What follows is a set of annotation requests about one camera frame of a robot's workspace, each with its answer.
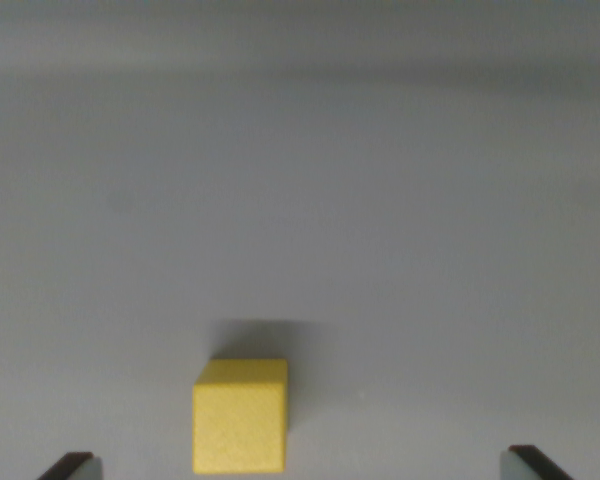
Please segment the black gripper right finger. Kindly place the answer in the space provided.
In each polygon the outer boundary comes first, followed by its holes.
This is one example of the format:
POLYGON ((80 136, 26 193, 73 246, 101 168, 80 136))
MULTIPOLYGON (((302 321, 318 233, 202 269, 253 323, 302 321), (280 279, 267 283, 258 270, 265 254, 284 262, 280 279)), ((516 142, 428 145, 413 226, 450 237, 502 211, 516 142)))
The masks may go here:
POLYGON ((511 445, 499 457, 501 480, 573 480, 535 445, 511 445))

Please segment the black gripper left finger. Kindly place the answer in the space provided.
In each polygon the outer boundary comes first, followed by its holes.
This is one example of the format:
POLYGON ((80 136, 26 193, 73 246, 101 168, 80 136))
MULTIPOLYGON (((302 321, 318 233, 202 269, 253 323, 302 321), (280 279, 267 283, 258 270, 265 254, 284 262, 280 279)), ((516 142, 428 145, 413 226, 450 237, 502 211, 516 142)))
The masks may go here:
POLYGON ((102 479, 102 460, 91 452, 68 452, 38 477, 38 480, 102 479))

